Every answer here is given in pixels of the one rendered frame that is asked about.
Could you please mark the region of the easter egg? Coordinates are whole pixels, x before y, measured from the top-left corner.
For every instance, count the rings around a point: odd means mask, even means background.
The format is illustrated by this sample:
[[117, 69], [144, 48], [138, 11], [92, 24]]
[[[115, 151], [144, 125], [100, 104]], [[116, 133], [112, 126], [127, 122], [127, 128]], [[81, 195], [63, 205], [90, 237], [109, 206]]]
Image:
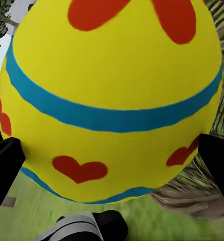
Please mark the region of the easter egg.
[[19, 139], [20, 170], [87, 204], [171, 185], [221, 110], [223, 48], [208, 2], [30, 4], [0, 70], [0, 133]]

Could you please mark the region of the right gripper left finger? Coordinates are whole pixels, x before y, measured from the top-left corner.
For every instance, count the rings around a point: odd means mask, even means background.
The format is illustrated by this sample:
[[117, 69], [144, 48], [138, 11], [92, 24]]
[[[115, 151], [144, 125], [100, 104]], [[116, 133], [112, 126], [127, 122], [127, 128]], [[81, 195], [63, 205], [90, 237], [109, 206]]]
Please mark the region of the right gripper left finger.
[[16, 178], [25, 156], [19, 139], [8, 138], [0, 141], [0, 205]]

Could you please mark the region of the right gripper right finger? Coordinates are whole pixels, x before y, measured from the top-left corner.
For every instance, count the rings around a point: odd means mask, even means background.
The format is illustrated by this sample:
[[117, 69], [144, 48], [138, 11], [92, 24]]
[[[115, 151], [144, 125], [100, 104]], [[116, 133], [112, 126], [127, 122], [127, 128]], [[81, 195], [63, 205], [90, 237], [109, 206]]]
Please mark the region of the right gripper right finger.
[[198, 154], [224, 195], [224, 139], [217, 135], [201, 134]]

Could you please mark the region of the wicker basket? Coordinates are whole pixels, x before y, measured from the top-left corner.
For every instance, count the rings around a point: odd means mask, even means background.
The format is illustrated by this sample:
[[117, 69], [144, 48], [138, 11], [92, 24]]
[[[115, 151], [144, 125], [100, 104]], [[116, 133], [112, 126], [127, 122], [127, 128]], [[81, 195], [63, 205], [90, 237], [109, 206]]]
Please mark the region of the wicker basket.
[[[220, 1], [220, 3], [218, 3]], [[218, 3], [218, 5], [216, 5]], [[216, 5], [216, 6], [215, 6]], [[208, 9], [212, 9], [212, 15], [224, 5], [224, 0], [214, 0], [209, 4]], [[222, 10], [217, 14], [213, 20], [218, 19], [224, 14]], [[222, 52], [224, 58], [224, 18], [217, 22], [215, 26], [218, 29], [219, 40], [222, 40], [220, 52]], [[219, 27], [220, 26], [220, 27]], [[224, 59], [223, 59], [224, 66]], [[221, 137], [224, 139], [224, 126]], [[184, 173], [188, 177], [189, 182], [175, 177], [170, 181], [170, 184], [164, 184], [160, 188], [150, 192], [150, 196], [162, 209], [186, 214], [193, 218], [204, 217], [210, 221], [224, 221], [224, 195], [217, 187], [214, 178], [211, 176], [209, 170], [205, 168], [204, 164], [199, 164], [198, 159], [193, 157], [191, 165], [184, 167]], [[204, 179], [201, 182], [204, 186], [198, 183], [193, 177], [191, 172], [198, 172]], [[208, 181], [206, 181], [206, 180]]]

